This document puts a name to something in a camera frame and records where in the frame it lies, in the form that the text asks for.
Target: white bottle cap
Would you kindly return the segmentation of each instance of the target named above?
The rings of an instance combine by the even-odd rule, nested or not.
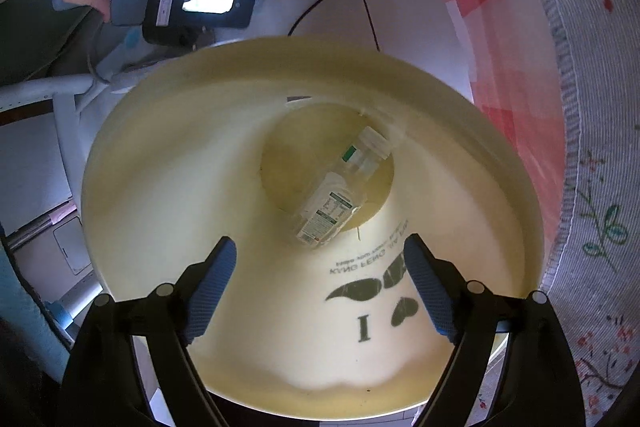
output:
[[[381,159],[386,160],[391,154],[391,144],[389,141],[371,127],[365,127],[358,139],[364,143],[375,154],[380,156]]]

